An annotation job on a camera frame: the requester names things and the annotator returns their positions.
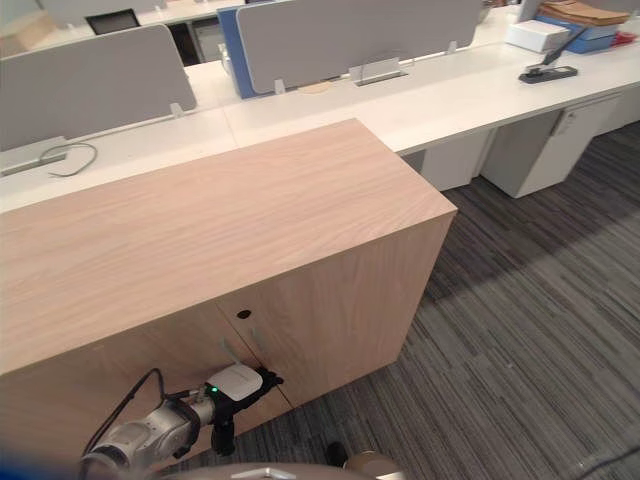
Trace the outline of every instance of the white box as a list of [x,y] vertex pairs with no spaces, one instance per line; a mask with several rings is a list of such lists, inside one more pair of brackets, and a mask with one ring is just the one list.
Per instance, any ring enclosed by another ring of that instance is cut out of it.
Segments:
[[569,30],[564,27],[528,20],[509,25],[505,42],[541,53],[559,47],[568,38]]

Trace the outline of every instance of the black cable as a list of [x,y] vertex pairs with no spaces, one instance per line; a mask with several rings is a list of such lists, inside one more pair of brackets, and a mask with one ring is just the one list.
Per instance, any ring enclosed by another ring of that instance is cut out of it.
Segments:
[[602,461],[600,463],[597,463],[596,465],[591,467],[589,470],[584,472],[582,475],[577,477],[575,480],[584,480],[585,478],[587,478],[591,474],[595,473],[596,471],[600,470],[601,468],[608,467],[609,465],[611,465],[613,463],[621,462],[625,458],[630,457],[631,455],[635,455],[638,452],[640,452],[640,445],[636,445],[635,447],[630,448],[629,450],[627,450],[626,452],[624,452],[621,455],[618,455],[617,457],[613,457],[613,458],[610,458],[608,460],[604,460],[604,461]]
[[67,178],[67,177],[73,177],[74,175],[79,174],[80,172],[86,170],[87,168],[89,168],[89,166],[96,161],[96,159],[98,158],[98,149],[94,146],[91,145],[90,143],[85,143],[85,142],[75,142],[75,143],[69,143],[66,145],[55,145],[47,150],[45,150],[44,152],[42,152],[40,154],[40,156],[38,157],[38,165],[44,165],[46,164],[46,157],[48,154],[51,154],[52,152],[57,152],[58,150],[60,151],[68,151],[72,148],[89,148],[92,152],[93,155],[91,156],[91,158],[80,168],[76,169],[75,171],[71,172],[71,173],[55,173],[55,172],[48,172],[49,176],[51,177],[55,177],[55,178]]
[[147,373],[145,373],[140,378],[140,380],[137,381],[137,383],[133,386],[133,388],[129,390],[129,393],[125,395],[125,397],[118,404],[118,406],[113,410],[113,412],[111,412],[111,415],[109,415],[107,419],[102,423],[102,425],[98,427],[96,432],[87,442],[87,445],[84,447],[84,450],[82,451],[82,456],[85,456],[87,453],[89,453],[93,449],[93,447],[96,446],[96,443],[98,443],[100,438],[102,438],[102,436],[109,429],[109,427],[113,425],[113,422],[116,421],[116,419],[122,413],[122,411],[126,408],[128,403],[131,400],[133,400],[133,398],[136,396],[136,393],[138,393],[138,390],[140,390],[142,385],[144,385],[147,379],[154,373],[158,376],[158,389],[160,391],[160,402],[158,403],[158,406],[156,408],[159,408],[162,405],[165,398],[167,397],[167,394],[164,391],[164,377],[162,376],[162,372],[160,371],[160,369],[152,368]]

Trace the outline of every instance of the stapler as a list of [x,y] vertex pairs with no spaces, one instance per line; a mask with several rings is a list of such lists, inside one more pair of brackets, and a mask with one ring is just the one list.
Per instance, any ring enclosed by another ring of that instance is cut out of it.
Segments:
[[555,50],[550,51],[544,57],[541,63],[536,65],[530,65],[525,69],[525,72],[520,75],[518,78],[520,81],[525,83],[542,83],[548,82],[550,80],[556,80],[558,78],[566,78],[566,77],[574,77],[578,74],[578,70],[573,67],[564,66],[564,67],[553,67],[552,64],[560,58],[562,52],[571,45],[576,38],[582,35],[587,30],[587,27],[584,27],[573,35],[569,37],[569,39],[560,45]]

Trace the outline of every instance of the office chair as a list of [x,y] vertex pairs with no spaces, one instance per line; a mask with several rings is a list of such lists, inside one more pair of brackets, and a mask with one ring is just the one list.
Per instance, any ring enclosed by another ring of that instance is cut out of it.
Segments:
[[96,35],[117,32],[119,30],[127,30],[128,28],[140,26],[138,17],[136,17],[132,8],[85,17],[85,20]]

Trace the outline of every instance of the gray carpet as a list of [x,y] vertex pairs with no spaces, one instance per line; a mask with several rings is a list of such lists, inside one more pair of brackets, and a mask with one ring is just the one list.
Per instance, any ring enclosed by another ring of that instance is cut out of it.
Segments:
[[[573,479],[640,443],[640,123],[561,185],[446,196],[460,213],[400,360],[240,436],[231,461],[322,463],[340,440],[412,479]],[[640,454],[596,478],[640,479]]]

